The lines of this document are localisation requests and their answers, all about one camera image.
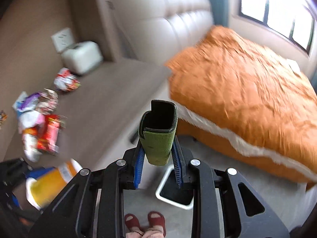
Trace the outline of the yellow orange snack bag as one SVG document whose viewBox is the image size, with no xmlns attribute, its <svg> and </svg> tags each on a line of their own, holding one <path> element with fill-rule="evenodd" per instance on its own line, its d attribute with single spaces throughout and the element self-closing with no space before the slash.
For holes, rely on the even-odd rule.
<svg viewBox="0 0 317 238">
<path fill-rule="evenodd" d="M 81 169 L 76 160 L 70 159 L 40 177 L 27 178 L 27 201 L 37 210 L 45 208 Z"/>
</svg>

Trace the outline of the red orange snack bag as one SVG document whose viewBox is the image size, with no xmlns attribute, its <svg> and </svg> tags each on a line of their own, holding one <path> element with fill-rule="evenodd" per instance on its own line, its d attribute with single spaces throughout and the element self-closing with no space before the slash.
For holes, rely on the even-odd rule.
<svg viewBox="0 0 317 238">
<path fill-rule="evenodd" d="M 57 114 L 46 115 L 44 125 L 39 131 L 37 149 L 41 152 L 56 155 L 59 150 L 57 145 L 59 131 L 64 127 L 63 116 Z"/>
</svg>

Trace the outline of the white pink snack bag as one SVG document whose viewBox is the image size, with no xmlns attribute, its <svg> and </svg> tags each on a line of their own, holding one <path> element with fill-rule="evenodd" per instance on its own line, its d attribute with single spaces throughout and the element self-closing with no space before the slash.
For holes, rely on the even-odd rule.
<svg viewBox="0 0 317 238">
<path fill-rule="evenodd" d="M 42 155 L 38 151 L 38 134 L 44 120 L 44 115 L 36 110 L 24 112 L 19 118 L 18 130 L 21 133 L 24 154 L 31 162 L 38 162 Z"/>
</svg>

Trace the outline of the purple snack bag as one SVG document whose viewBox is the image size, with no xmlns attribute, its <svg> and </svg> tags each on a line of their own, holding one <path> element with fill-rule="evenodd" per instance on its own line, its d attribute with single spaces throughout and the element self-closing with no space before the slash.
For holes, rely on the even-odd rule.
<svg viewBox="0 0 317 238">
<path fill-rule="evenodd" d="M 16 99 L 12 107 L 16 112 L 21 112 L 21 113 L 34 110 L 36 105 L 39 102 L 40 95 L 41 93 L 39 92 L 33 93 L 31 95 L 27 95 L 27 93 L 23 91 L 18 96 L 18 98 Z"/>
</svg>

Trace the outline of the beige patterned snack bag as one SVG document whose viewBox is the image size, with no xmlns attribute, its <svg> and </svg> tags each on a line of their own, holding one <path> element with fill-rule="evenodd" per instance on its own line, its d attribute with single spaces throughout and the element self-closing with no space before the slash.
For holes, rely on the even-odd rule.
<svg viewBox="0 0 317 238">
<path fill-rule="evenodd" d="M 40 93 L 38 103 L 35 107 L 35 110 L 44 114 L 52 114 L 58 106 L 58 94 L 51 89 L 44 89 Z"/>
</svg>

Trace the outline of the red white snack bag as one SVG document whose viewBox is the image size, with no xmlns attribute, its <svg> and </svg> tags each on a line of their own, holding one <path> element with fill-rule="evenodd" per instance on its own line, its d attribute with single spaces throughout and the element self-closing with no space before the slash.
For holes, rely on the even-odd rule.
<svg viewBox="0 0 317 238">
<path fill-rule="evenodd" d="M 62 92 L 71 92 L 81 86 L 77 77 L 68 68 L 63 67 L 54 79 L 55 89 Z"/>
</svg>

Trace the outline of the white trash bin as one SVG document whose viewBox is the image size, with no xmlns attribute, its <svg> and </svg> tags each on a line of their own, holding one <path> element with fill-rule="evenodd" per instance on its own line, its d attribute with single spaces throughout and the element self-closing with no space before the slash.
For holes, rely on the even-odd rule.
<svg viewBox="0 0 317 238">
<path fill-rule="evenodd" d="M 167 167 L 155 191 L 155 196 L 158 200 L 181 209 L 191 210 L 193 208 L 193 189 L 178 187 L 172 164 Z"/>
</svg>

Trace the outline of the right red slipper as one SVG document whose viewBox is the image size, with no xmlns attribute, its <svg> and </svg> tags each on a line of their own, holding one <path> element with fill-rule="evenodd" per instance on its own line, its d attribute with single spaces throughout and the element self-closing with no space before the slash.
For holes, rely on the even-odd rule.
<svg viewBox="0 0 317 238">
<path fill-rule="evenodd" d="M 150 225 L 150 228 L 148 228 L 148 230 L 155 231 L 159 235 L 162 235 L 162 237 L 166 236 L 165 218 L 161 213 L 157 211 L 149 212 L 148 222 Z"/>
</svg>

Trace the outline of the red slipper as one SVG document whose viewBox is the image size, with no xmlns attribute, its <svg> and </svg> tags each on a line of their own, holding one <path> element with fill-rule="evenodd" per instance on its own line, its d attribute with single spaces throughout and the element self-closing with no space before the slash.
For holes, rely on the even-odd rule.
<svg viewBox="0 0 317 238">
<path fill-rule="evenodd" d="M 150 228 L 148 228 L 148 230 L 155 231 L 159 235 L 162 235 L 162 237 L 166 236 L 165 218 L 161 213 L 157 211 L 149 212 L 148 222 L 150 225 Z"/>
<path fill-rule="evenodd" d="M 125 226 L 129 231 L 141 231 L 139 220 L 135 215 L 128 213 L 125 215 L 124 220 Z"/>
</svg>

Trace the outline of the left red slipper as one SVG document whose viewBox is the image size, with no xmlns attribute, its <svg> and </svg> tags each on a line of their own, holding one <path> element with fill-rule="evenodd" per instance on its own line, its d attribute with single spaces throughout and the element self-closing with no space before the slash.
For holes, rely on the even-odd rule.
<svg viewBox="0 0 317 238">
<path fill-rule="evenodd" d="M 135 215 L 128 213 L 125 215 L 124 220 L 125 226 L 129 231 L 141 231 L 139 220 Z"/>
</svg>

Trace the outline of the orange fluffy blanket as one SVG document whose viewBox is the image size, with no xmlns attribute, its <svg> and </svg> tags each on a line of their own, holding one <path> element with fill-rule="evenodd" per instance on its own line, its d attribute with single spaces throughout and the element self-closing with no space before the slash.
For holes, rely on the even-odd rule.
<svg viewBox="0 0 317 238">
<path fill-rule="evenodd" d="M 308 189 L 316 184 L 316 93 L 285 58 L 214 26 L 166 66 L 177 134 Z"/>
</svg>

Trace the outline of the cartoon stickers on wall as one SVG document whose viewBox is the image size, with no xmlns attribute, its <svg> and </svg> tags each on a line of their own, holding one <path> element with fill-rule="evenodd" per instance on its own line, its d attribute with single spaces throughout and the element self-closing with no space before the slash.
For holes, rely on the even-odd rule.
<svg viewBox="0 0 317 238">
<path fill-rule="evenodd" d="M 7 114 L 2 110 L 0 112 L 0 129 L 2 128 L 2 126 L 3 126 L 4 122 L 6 121 L 7 117 L 8 117 Z"/>
</svg>

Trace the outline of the upper white wall socket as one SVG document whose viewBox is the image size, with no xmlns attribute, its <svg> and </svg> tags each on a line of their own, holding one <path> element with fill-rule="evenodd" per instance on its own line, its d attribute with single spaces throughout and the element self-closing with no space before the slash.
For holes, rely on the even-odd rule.
<svg viewBox="0 0 317 238">
<path fill-rule="evenodd" d="M 72 30 L 68 27 L 52 35 L 51 39 L 57 53 L 62 53 L 68 47 L 75 44 Z"/>
</svg>

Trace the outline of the window with dark frame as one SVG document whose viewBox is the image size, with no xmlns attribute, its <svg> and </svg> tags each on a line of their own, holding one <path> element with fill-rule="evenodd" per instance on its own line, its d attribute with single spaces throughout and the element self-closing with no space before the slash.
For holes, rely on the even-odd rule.
<svg viewBox="0 0 317 238">
<path fill-rule="evenodd" d="M 308 0 L 240 0 L 239 15 L 277 32 L 310 53 L 316 16 Z"/>
</svg>

